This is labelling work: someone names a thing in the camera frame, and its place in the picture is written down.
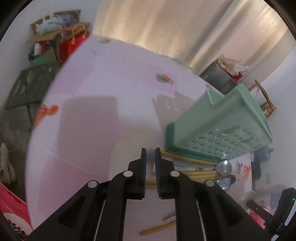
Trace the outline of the blue water jug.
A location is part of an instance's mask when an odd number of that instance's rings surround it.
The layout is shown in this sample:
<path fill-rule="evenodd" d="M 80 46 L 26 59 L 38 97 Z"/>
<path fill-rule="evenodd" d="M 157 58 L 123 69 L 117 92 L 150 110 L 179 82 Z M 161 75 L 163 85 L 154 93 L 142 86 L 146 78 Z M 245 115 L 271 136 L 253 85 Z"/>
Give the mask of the blue water jug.
<path fill-rule="evenodd" d="M 256 163 L 264 163 L 269 161 L 271 153 L 274 151 L 274 148 L 269 148 L 265 146 L 261 149 L 258 149 L 254 152 L 253 161 Z"/>

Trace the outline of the grey cabinet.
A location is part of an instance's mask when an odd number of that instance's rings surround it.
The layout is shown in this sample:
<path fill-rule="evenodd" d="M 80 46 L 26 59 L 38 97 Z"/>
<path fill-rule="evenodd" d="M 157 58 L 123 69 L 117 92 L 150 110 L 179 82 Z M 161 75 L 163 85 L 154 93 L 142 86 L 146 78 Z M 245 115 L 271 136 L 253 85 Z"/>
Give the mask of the grey cabinet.
<path fill-rule="evenodd" d="M 231 75 L 225 72 L 217 62 L 213 62 L 205 69 L 200 77 L 222 94 L 227 94 L 237 85 L 237 82 L 233 80 Z"/>

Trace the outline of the metal spoon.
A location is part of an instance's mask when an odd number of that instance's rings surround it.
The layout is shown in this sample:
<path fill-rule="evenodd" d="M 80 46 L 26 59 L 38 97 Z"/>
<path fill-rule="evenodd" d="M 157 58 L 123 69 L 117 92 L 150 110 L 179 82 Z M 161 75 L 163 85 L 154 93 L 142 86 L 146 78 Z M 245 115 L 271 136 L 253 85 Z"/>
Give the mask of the metal spoon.
<path fill-rule="evenodd" d="M 216 180 L 216 183 L 224 191 L 228 190 L 236 182 L 236 177 L 234 175 L 224 176 L 221 179 Z"/>
<path fill-rule="evenodd" d="M 219 175 L 228 176 L 232 172 L 232 164 L 228 160 L 223 160 L 216 165 L 215 169 Z"/>

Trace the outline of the green plastic utensil holder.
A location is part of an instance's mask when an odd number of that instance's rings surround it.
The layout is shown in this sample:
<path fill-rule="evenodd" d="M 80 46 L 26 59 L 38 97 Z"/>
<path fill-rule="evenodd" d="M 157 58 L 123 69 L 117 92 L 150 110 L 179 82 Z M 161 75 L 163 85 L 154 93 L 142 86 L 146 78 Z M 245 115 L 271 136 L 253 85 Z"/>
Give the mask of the green plastic utensil holder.
<path fill-rule="evenodd" d="M 273 143 L 268 121 L 243 84 L 226 95 L 205 93 L 166 127 L 165 150 L 218 163 Z"/>

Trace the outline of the cardboard box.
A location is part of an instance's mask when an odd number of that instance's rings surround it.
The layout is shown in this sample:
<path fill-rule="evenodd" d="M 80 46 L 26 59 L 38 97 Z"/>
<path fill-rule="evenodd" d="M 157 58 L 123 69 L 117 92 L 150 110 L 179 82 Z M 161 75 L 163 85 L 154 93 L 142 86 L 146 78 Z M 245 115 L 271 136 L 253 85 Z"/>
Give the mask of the cardboard box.
<path fill-rule="evenodd" d="M 31 24 L 32 36 L 27 43 L 46 42 L 54 40 L 63 32 L 78 33 L 80 29 L 88 28 L 89 22 L 80 21 L 80 9 L 58 11 L 53 15 L 47 15 Z"/>

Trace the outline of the wooden chair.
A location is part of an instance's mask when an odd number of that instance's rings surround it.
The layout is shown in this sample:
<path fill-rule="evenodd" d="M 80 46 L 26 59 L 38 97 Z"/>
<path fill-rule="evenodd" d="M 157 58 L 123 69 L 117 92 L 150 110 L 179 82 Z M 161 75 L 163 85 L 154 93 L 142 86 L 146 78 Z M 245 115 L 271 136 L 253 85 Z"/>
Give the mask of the wooden chair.
<path fill-rule="evenodd" d="M 255 80 L 255 84 L 252 85 L 248 90 L 249 90 L 249 92 L 254 92 L 254 91 L 256 93 L 258 93 L 259 91 L 261 92 L 261 94 L 263 95 L 263 97 L 265 99 L 265 103 L 261 104 L 260 108 L 261 108 L 264 116 L 266 118 L 269 118 L 276 110 L 276 107 L 271 102 L 267 91 L 263 88 L 263 86 L 257 80 Z"/>

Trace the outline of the cream curtain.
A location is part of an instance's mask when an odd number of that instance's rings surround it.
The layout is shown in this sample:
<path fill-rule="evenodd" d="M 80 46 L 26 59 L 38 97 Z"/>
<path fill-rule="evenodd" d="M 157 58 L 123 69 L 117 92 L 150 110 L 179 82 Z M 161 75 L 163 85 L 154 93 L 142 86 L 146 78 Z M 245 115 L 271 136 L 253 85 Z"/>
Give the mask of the cream curtain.
<path fill-rule="evenodd" d="M 176 60 L 195 73 L 219 57 L 254 66 L 287 32 L 265 1 L 101 1 L 93 34 Z"/>

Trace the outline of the green folding stool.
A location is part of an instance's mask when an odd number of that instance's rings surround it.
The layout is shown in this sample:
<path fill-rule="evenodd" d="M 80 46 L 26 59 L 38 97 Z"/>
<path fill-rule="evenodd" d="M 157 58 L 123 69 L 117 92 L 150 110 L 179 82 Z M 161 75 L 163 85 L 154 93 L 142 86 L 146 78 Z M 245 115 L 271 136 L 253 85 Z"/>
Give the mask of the green folding stool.
<path fill-rule="evenodd" d="M 24 69 L 10 90 L 4 109 L 10 110 L 25 106 L 31 124 L 30 131 L 34 130 L 43 116 L 49 113 L 50 109 L 43 105 L 42 101 L 60 68 L 61 64 L 55 61 Z M 40 105 L 35 119 L 31 114 L 30 105 L 32 104 Z"/>

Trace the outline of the red shopping bag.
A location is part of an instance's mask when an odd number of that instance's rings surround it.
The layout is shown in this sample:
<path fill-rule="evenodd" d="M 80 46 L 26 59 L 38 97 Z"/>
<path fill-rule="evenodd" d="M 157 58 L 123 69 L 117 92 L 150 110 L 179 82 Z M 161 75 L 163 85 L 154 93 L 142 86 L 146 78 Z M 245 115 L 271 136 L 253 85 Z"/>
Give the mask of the red shopping bag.
<path fill-rule="evenodd" d="M 67 59 L 80 47 L 80 45 L 89 37 L 89 31 L 70 37 L 69 40 L 59 44 L 59 53 L 61 63 Z"/>

